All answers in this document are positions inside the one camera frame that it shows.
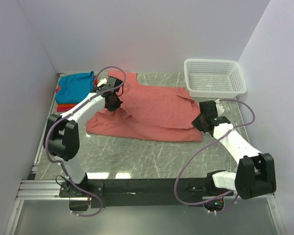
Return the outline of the salmon pink t shirt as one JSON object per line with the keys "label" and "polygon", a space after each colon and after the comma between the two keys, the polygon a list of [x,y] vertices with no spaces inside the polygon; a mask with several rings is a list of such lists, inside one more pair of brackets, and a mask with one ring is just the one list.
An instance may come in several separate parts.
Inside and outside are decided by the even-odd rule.
{"label": "salmon pink t shirt", "polygon": [[113,112],[97,112],[86,124],[88,133],[148,141],[202,141],[201,132],[192,125],[199,106],[185,88],[141,85],[133,72],[110,70],[108,74],[125,80],[123,103]]}

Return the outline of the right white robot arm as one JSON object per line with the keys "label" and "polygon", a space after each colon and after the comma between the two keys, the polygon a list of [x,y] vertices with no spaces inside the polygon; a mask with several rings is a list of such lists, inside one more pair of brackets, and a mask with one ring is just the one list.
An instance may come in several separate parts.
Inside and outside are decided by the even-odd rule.
{"label": "right white robot arm", "polygon": [[236,172],[219,170],[207,174],[205,189],[217,195],[222,189],[232,190],[246,200],[276,192],[273,156],[250,145],[231,121],[224,117],[221,100],[199,103],[200,113],[192,125],[217,139],[237,163]]}

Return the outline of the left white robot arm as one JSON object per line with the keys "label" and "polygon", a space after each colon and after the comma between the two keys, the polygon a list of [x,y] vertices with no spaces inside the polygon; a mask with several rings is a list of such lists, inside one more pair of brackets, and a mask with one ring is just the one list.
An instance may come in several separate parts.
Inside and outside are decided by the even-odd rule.
{"label": "left white robot arm", "polygon": [[76,196],[84,196],[88,191],[88,176],[78,159],[80,148],[80,130],[86,122],[103,109],[112,112],[123,103],[117,92],[124,82],[115,77],[100,80],[97,87],[71,110],[61,114],[52,114],[47,120],[44,148],[47,158],[59,164],[71,184]]}

